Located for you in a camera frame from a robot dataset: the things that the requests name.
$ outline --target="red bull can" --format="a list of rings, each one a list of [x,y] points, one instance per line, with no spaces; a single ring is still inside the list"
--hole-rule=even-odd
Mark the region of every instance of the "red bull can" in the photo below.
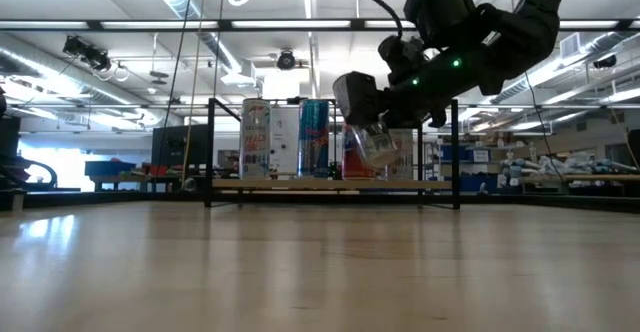
[[[329,102],[300,103],[298,177],[329,178]]]
[[[398,158],[387,165],[387,180],[413,179],[413,130],[390,129],[389,135],[393,141]]]
[[[358,141],[353,129],[349,125],[344,126],[342,154],[342,179],[343,180],[372,180],[375,171],[367,166],[360,157]]]
[[[250,98],[242,102],[240,125],[240,178],[269,178],[271,105]]]

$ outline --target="blue can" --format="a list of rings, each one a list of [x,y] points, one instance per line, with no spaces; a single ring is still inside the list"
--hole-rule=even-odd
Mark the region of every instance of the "blue can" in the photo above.
[[[329,102],[300,104],[298,177],[329,178]]]

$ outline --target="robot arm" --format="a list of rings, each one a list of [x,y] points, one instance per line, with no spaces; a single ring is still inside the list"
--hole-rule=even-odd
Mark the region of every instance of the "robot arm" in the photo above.
[[[389,128],[415,127],[428,115],[432,126],[446,122],[451,99],[479,87],[496,95],[506,79],[519,76],[547,58],[559,30],[561,0],[520,0],[514,12],[472,0],[407,0],[404,13],[424,42],[391,36],[379,48],[391,69],[390,87],[379,91],[371,76],[340,77],[334,92],[348,124],[382,121]],[[494,38],[482,41],[491,33]],[[426,60],[425,48],[444,49]]]

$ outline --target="wooden floor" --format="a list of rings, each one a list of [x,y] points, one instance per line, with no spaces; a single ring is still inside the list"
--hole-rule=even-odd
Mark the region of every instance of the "wooden floor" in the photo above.
[[[640,217],[130,203],[0,217],[0,331],[638,331]]]

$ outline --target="red can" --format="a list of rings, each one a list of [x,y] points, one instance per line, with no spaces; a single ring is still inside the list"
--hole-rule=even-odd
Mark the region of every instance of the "red can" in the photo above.
[[[342,155],[342,179],[343,180],[372,180],[375,171],[362,162],[358,153],[356,136],[350,126],[344,126],[343,133],[344,152]]]

